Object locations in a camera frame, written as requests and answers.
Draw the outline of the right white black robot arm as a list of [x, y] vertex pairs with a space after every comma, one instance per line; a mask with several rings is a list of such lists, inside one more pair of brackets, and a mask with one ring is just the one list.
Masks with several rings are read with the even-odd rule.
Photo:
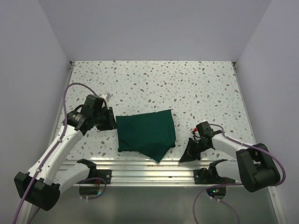
[[196, 170], [196, 180], [220, 185], [239, 183], [249, 192], [278, 186], [285, 181], [285, 169], [269, 153], [266, 145], [242, 143], [226, 135], [222, 126], [218, 130], [212, 127], [213, 124], [207, 121], [196, 125], [179, 162], [199, 161], [202, 153], [208, 149], [222, 151], [233, 160], [216, 160], [208, 168]]

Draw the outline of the green surgical cloth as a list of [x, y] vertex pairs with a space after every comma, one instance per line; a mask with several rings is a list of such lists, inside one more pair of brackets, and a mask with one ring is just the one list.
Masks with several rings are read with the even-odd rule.
[[118, 152], [138, 152], [160, 163], [176, 146], [171, 110], [117, 116]]

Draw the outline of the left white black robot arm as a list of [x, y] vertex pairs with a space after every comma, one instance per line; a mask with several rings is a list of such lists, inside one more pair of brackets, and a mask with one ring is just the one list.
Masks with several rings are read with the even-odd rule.
[[99, 131], [117, 128], [113, 109], [108, 106], [109, 93], [88, 95], [84, 104], [67, 113], [66, 122], [42, 157], [28, 172], [19, 172], [14, 182], [20, 197], [38, 208], [49, 211], [60, 195], [76, 183], [106, 183], [99, 175], [96, 164], [80, 159], [70, 169], [59, 174], [58, 170], [69, 152], [86, 135], [97, 128]]

